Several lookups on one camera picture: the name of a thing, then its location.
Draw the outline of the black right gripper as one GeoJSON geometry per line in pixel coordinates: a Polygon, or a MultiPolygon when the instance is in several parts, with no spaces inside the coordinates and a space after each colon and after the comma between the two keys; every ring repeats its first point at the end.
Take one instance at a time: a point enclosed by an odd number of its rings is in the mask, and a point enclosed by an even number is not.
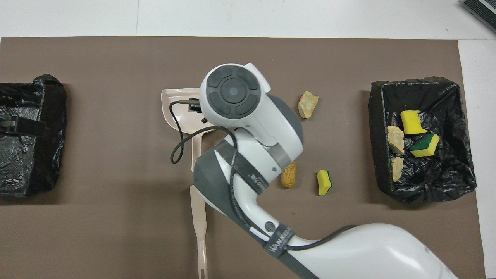
{"type": "MultiPolygon", "coordinates": [[[[202,113],[200,101],[197,98],[190,98],[189,101],[190,101],[190,104],[188,105],[189,112],[202,113]]],[[[208,120],[206,118],[203,118],[201,121],[203,124],[208,123],[208,120]]]]}

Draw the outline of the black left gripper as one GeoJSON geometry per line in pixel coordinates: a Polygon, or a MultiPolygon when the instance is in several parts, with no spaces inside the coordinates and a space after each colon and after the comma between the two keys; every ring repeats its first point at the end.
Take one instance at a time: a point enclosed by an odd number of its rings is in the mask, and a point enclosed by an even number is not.
{"type": "Polygon", "coordinates": [[[11,116],[0,117],[0,133],[13,134],[15,132],[22,136],[44,136],[46,124],[27,118],[11,116]]]}

